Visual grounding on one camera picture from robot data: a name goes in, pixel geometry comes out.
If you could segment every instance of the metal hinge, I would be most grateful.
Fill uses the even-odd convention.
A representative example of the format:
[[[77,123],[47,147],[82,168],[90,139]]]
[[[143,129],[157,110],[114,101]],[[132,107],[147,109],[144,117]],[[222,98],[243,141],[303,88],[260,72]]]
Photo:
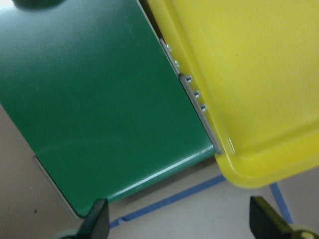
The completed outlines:
[[[176,75],[179,78],[180,83],[182,84],[182,86],[184,87],[184,90],[190,100],[190,102],[192,103],[201,123],[204,126],[204,129],[207,132],[207,135],[212,143],[212,145],[214,146],[216,153],[221,154],[222,153],[222,149],[221,146],[212,130],[212,128],[210,127],[210,124],[207,121],[207,118],[205,116],[205,111],[207,111],[207,106],[205,104],[199,104],[197,98],[199,98],[200,93],[198,90],[193,91],[192,88],[190,87],[189,83],[192,82],[192,77],[191,75],[187,75],[185,76],[184,74],[182,74],[179,71],[179,63],[174,60],[173,56],[171,55],[171,48],[169,45],[167,45],[165,43],[165,41],[161,38],[159,39],[160,45],[162,46],[172,68],[174,69]]]

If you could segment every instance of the yellow bin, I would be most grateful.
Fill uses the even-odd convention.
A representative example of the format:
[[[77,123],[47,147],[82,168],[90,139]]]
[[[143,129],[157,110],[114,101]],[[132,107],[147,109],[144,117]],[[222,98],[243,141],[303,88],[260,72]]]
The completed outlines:
[[[319,165],[319,1],[148,3],[207,105],[229,181],[255,188]]]

